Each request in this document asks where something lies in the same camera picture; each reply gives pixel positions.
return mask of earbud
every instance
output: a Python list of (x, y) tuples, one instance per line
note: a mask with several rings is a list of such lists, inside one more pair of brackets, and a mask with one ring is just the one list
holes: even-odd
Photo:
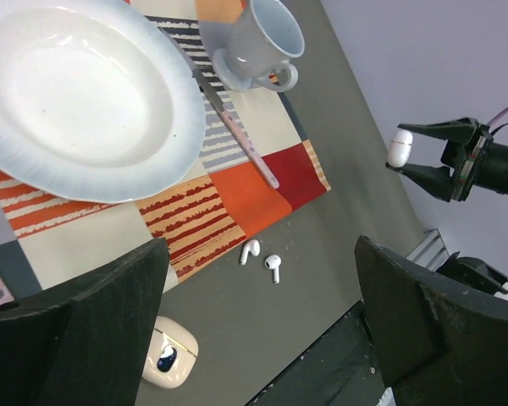
[(248, 255), (252, 254), (254, 256), (260, 255), (260, 242), (257, 239), (251, 239), (243, 245), (243, 250), (240, 253), (239, 263), (241, 265), (246, 264), (246, 260), (248, 260)]
[(407, 129), (400, 129), (392, 139), (388, 149), (388, 164), (391, 167), (404, 167), (412, 152), (414, 134)]
[(265, 267), (273, 270), (274, 283), (280, 283), (280, 264), (282, 264), (282, 260), (278, 255), (270, 255), (265, 259)]

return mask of white plate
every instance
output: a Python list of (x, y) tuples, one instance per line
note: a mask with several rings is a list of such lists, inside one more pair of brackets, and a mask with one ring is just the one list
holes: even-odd
[(122, 0), (0, 0), (0, 169), (72, 200), (137, 200), (197, 159), (205, 108), (171, 40)]

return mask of cup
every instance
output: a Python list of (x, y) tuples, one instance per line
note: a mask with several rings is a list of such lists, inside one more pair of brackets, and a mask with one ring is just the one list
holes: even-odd
[[(250, 0), (235, 22), (225, 48), (213, 54), (213, 67), (222, 83), (233, 91), (262, 85), (288, 91), (297, 83), (297, 68), (290, 63), (305, 51), (305, 39), (292, 13), (279, 0)], [(269, 79), (285, 70), (282, 84)]]

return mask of patchwork cloth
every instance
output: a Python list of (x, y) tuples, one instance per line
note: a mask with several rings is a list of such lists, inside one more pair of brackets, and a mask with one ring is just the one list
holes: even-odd
[(18, 299), (152, 237), (168, 240), (182, 282), (330, 189), (285, 96), (263, 88), (227, 92), (213, 71), (207, 49), (225, 40), (242, 10), (239, 0), (133, 0), (132, 6), (204, 67), (281, 186), (265, 184), (205, 97), (206, 135), (197, 162), (178, 184), (151, 198), (120, 205), (66, 200), (0, 171), (0, 275)]

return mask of white wall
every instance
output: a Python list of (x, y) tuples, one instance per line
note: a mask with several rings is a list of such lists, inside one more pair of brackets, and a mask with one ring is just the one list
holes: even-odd
[[(508, 105), (508, 0), (322, 3), (386, 143), (398, 123), (487, 122)], [(508, 131), (497, 137), (508, 144)], [(444, 142), (414, 142), (410, 162), (441, 165)], [(475, 188), (467, 201), (445, 203), (403, 179), (418, 216), (441, 229), (450, 251), (508, 275), (508, 196)]]

